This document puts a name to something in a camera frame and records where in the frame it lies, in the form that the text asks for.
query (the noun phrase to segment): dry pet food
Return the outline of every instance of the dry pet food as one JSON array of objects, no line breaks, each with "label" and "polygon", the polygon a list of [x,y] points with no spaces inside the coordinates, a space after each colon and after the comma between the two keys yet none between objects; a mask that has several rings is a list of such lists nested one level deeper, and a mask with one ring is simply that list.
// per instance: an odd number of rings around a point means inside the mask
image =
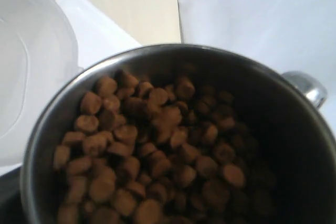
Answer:
[{"label": "dry pet food", "polygon": [[270,223],[276,177],[234,106],[187,77],[101,77],[55,149],[57,223]]}]

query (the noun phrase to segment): plastic container lid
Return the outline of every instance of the plastic container lid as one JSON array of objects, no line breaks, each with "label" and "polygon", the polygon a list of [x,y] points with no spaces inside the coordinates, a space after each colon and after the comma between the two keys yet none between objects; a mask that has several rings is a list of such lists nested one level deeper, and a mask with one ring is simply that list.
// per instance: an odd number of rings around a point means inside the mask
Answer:
[{"label": "plastic container lid", "polygon": [[0,166],[22,161],[43,108],[78,70],[72,28],[54,0],[0,0]]}]

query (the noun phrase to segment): stainless steel pot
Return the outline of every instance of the stainless steel pot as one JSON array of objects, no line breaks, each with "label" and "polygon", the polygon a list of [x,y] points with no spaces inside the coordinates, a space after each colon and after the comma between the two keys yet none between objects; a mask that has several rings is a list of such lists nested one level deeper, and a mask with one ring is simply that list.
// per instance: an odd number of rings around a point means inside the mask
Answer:
[{"label": "stainless steel pot", "polygon": [[196,84],[211,83],[232,92],[235,109],[261,141],[278,177],[278,214],[272,223],[336,223],[336,144],[316,108],[267,67],[195,45],[157,45],[121,53],[84,71],[55,95],[36,123],[21,173],[22,203],[30,223],[55,223],[59,187],[51,169],[54,149],[71,129],[83,94],[100,76],[118,69],[146,75],[156,85],[186,74]]}]

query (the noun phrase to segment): beige surface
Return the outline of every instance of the beige surface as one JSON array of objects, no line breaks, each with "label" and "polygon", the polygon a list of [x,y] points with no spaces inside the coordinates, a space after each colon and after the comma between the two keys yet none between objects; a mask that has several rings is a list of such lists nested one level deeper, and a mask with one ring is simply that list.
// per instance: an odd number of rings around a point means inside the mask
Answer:
[{"label": "beige surface", "polygon": [[177,0],[89,0],[143,45],[180,42]]}]

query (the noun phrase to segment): pot handle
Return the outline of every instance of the pot handle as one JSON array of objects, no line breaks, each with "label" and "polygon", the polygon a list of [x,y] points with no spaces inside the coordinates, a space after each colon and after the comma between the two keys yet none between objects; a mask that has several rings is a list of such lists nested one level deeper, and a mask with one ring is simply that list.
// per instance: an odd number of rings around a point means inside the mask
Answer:
[{"label": "pot handle", "polygon": [[282,77],[297,88],[317,109],[326,101],[327,89],[314,77],[300,71],[285,72]]}]

